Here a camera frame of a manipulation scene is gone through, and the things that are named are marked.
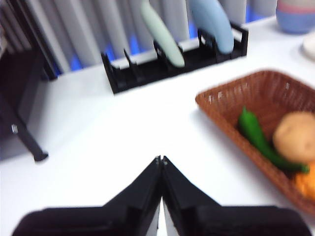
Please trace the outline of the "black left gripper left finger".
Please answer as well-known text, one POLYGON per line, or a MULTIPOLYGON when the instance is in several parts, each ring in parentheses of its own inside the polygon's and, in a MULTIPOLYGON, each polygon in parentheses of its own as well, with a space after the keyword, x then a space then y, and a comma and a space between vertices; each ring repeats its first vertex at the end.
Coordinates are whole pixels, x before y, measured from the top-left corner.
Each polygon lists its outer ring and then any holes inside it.
POLYGON ((161 199, 161 158, 156 157, 103 206, 46 208, 25 215, 15 236, 155 236, 161 199))

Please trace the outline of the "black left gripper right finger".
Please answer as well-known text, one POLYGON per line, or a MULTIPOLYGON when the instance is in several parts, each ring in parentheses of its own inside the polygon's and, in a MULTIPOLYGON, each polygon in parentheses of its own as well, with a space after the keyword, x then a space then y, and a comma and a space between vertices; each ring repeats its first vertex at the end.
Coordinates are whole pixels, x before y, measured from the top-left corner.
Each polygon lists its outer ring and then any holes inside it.
POLYGON ((295 211, 276 206, 221 206, 165 156, 164 205, 180 236, 309 236, 295 211))

